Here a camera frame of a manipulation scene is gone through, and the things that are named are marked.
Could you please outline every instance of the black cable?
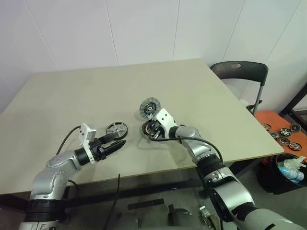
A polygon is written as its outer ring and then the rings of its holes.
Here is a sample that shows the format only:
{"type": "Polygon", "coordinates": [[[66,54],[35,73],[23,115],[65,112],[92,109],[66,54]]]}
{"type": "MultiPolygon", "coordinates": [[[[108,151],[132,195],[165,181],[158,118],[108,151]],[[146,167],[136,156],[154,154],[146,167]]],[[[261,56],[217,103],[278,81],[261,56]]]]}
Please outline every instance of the black cable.
{"type": "Polygon", "coordinates": [[[221,162],[223,163],[223,157],[222,157],[220,151],[217,149],[217,147],[216,147],[214,144],[212,144],[212,143],[210,143],[210,142],[208,142],[208,141],[206,141],[206,140],[200,139],[200,138],[168,138],[168,139],[154,139],[154,138],[149,137],[149,140],[152,140],[152,141],[198,140],[198,141],[207,143],[208,145],[211,145],[211,146],[215,149],[215,151],[217,152],[217,154],[219,154],[220,160],[221,160],[221,162]]]}
{"type": "Polygon", "coordinates": [[[79,194],[79,187],[78,187],[77,183],[75,183],[73,180],[68,180],[68,182],[72,183],[75,186],[75,188],[76,188],[76,197],[75,198],[77,198],[78,194],[79,194]]]}
{"type": "MultiPolygon", "coordinates": [[[[76,129],[79,129],[79,128],[81,128],[81,126],[77,126],[77,127],[75,127],[75,128],[73,128],[67,135],[66,135],[66,137],[64,138],[64,140],[62,141],[62,143],[61,143],[61,145],[59,146],[59,149],[58,149],[58,151],[57,151],[57,153],[56,153],[56,155],[58,155],[59,154],[59,152],[61,151],[61,149],[62,149],[62,147],[63,147],[63,145],[65,144],[65,142],[66,142],[66,140],[67,140],[67,138],[73,133],[73,131],[75,131],[76,129]]],[[[76,197],[78,197],[78,193],[79,193],[79,188],[78,188],[78,185],[77,185],[77,183],[75,183],[74,181],[72,181],[72,180],[68,180],[68,182],[70,182],[70,183],[72,183],[74,186],[75,186],[75,188],[76,188],[76,192],[77,192],[77,195],[76,195],[76,197]]]]}
{"type": "Polygon", "coordinates": [[[73,131],[75,131],[76,129],[79,129],[79,128],[81,128],[81,126],[77,126],[77,127],[73,128],[73,129],[67,134],[67,136],[66,136],[66,137],[64,138],[64,140],[62,141],[62,144],[59,146],[59,150],[57,151],[56,155],[58,155],[59,152],[61,151],[63,145],[65,144],[65,142],[66,142],[66,140],[67,140],[67,138],[73,133],[73,131]]]}
{"type": "Polygon", "coordinates": [[[118,198],[119,198],[119,179],[120,179],[120,174],[118,174],[118,179],[117,179],[117,192],[116,192],[116,196],[115,196],[115,198],[114,198],[113,205],[112,205],[112,207],[111,207],[111,209],[110,209],[109,215],[107,216],[105,225],[104,225],[104,227],[102,228],[103,230],[107,230],[107,227],[108,227],[109,222],[110,222],[111,217],[112,217],[112,213],[113,213],[114,207],[115,207],[116,202],[117,202],[117,200],[118,200],[118,198]]]}
{"type": "Polygon", "coordinates": [[[223,224],[222,218],[220,218],[220,226],[221,226],[221,230],[224,230],[224,224],[223,224]]]}

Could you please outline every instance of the tabletop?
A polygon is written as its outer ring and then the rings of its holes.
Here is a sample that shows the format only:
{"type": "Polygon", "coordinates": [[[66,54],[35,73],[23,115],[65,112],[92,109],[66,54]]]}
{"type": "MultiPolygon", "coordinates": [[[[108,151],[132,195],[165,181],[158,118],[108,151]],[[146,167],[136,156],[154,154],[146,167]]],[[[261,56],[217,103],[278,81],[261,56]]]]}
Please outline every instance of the tabletop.
{"type": "MultiPolygon", "coordinates": [[[[102,136],[109,124],[124,122],[129,133],[121,150],[83,166],[72,177],[76,183],[194,167],[179,143],[143,137],[139,106],[147,97],[157,98],[177,124],[196,127],[224,161],[283,152],[200,59],[38,73],[0,115],[0,194],[31,190],[35,175],[81,123],[102,136]]],[[[62,151],[80,148],[77,136],[62,151]]]]}

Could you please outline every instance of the orange shelf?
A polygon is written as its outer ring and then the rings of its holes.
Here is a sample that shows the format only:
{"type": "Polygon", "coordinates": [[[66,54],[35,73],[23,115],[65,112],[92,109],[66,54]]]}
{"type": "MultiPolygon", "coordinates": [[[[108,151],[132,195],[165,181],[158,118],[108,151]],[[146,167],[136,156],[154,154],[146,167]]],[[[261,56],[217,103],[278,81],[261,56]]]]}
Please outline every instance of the orange shelf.
{"type": "MultiPolygon", "coordinates": [[[[290,124],[288,121],[283,119],[277,112],[274,111],[259,111],[256,113],[256,118],[259,122],[269,124],[272,129],[271,132],[279,133],[281,128],[289,128],[290,124]]],[[[293,151],[288,146],[282,146],[284,152],[291,153],[296,156],[307,157],[307,136],[303,132],[292,133],[289,137],[291,142],[299,143],[302,146],[302,150],[293,151]]]]}

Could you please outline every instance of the black trash bin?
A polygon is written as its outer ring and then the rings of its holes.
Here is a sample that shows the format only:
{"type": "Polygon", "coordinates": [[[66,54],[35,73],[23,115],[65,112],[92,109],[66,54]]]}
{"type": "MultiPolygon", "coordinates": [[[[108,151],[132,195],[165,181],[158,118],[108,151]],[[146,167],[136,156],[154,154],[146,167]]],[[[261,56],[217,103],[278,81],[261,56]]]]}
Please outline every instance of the black trash bin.
{"type": "Polygon", "coordinates": [[[262,165],[257,173],[257,180],[260,186],[268,193],[275,195],[289,192],[307,186],[307,168],[301,167],[300,171],[304,174],[304,179],[298,184],[288,180],[279,170],[277,163],[286,159],[294,159],[297,156],[285,153],[267,158],[267,165],[262,165]]]}

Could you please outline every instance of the plastic bottle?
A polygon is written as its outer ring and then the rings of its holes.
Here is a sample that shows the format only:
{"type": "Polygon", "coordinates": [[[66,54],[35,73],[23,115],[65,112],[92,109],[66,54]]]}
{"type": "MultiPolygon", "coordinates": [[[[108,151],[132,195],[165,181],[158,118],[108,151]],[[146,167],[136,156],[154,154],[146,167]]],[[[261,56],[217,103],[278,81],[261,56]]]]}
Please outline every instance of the plastic bottle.
{"type": "Polygon", "coordinates": [[[297,181],[302,181],[304,179],[304,174],[302,172],[294,171],[283,166],[278,166],[278,168],[282,172],[282,174],[288,179],[297,181]]]}

